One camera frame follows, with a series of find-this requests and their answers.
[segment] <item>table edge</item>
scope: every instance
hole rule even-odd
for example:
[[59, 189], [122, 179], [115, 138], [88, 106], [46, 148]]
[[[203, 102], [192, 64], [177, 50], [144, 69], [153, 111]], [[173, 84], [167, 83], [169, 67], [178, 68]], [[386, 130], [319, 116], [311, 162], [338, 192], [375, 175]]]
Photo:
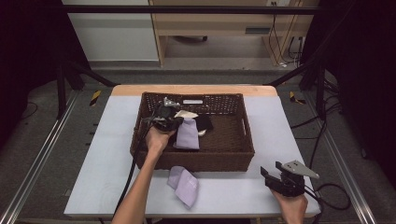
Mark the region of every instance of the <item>table edge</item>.
[[111, 96], [141, 95], [144, 91], [178, 94], [242, 93], [250, 96], [277, 96], [273, 86], [257, 85], [119, 85]]

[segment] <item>white wall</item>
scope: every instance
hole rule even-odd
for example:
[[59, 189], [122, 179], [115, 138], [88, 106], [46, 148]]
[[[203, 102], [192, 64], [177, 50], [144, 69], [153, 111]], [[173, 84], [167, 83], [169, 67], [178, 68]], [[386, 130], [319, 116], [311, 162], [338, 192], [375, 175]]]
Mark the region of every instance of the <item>white wall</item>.
[[[148, 5], [147, 0], [63, 0], [64, 5]], [[158, 61], [149, 14], [69, 14], [89, 61]]]

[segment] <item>wicker basket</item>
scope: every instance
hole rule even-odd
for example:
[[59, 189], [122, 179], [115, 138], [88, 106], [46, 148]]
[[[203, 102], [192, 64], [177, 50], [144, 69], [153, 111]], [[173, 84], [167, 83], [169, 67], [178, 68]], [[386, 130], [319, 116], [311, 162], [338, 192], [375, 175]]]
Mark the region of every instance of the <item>wicker basket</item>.
[[[173, 166], [183, 166], [191, 172], [207, 171], [246, 171], [254, 156], [248, 117], [242, 94], [181, 95], [144, 92], [134, 129], [131, 153], [137, 147], [137, 139], [145, 130], [143, 118], [152, 114], [155, 105], [164, 97], [180, 103], [181, 109], [197, 114], [209, 115], [214, 129], [199, 137], [200, 149], [196, 151], [172, 147], [169, 140], [155, 169], [170, 170]], [[187, 101], [202, 101], [201, 104], [183, 104]], [[147, 146], [143, 144], [136, 164], [142, 167], [147, 156]]]

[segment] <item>white table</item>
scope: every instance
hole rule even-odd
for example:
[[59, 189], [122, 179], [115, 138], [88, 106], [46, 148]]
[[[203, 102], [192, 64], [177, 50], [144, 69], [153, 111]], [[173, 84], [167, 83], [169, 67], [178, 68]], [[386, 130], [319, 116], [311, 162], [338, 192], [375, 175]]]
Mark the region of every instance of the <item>white table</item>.
[[[173, 89], [151, 87], [140, 86], [145, 91], [172, 92], [180, 89], [175, 86]], [[108, 99], [64, 210], [70, 217], [112, 217], [114, 213], [132, 164], [130, 146], [140, 104], [139, 95], [133, 95], [127, 91], [128, 88], [123, 88], [115, 89]], [[209, 88], [213, 91], [205, 91], [206, 93], [244, 93], [244, 90], [248, 90], [244, 93], [244, 98], [256, 153], [247, 172], [193, 173], [199, 180], [200, 188], [197, 201], [191, 210], [166, 185], [169, 171], [155, 171], [148, 193], [147, 217], [280, 217], [278, 204], [264, 185], [260, 167], [263, 166], [270, 175], [279, 176], [280, 172], [275, 168], [276, 161], [304, 162], [276, 92], [262, 96], [262, 87], [194, 88], [185, 86], [183, 90], [194, 93], [200, 93], [195, 91], [197, 88]], [[129, 86], [128, 90], [135, 89], [136, 86]], [[133, 181], [137, 174], [136, 167]], [[312, 187], [307, 177], [305, 184]], [[309, 196], [307, 199], [309, 204], [306, 216], [312, 217], [319, 213], [318, 204]]]

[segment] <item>lavender cloth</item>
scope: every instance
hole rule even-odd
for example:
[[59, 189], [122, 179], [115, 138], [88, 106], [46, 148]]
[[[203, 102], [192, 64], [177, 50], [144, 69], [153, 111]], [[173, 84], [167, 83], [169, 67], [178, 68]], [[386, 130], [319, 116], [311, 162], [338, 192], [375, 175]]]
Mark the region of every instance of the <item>lavender cloth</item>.
[[168, 178], [168, 185], [175, 189], [176, 196], [190, 209], [198, 196], [198, 180], [184, 167], [174, 166]]
[[171, 172], [169, 173], [169, 178], [168, 178], [168, 185], [172, 187], [172, 189], [177, 188], [178, 180], [181, 177], [181, 173], [186, 170], [182, 166], [174, 166], [171, 169]]
[[178, 127], [176, 148], [199, 149], [198, 130], [195, 119], [185, 118]]

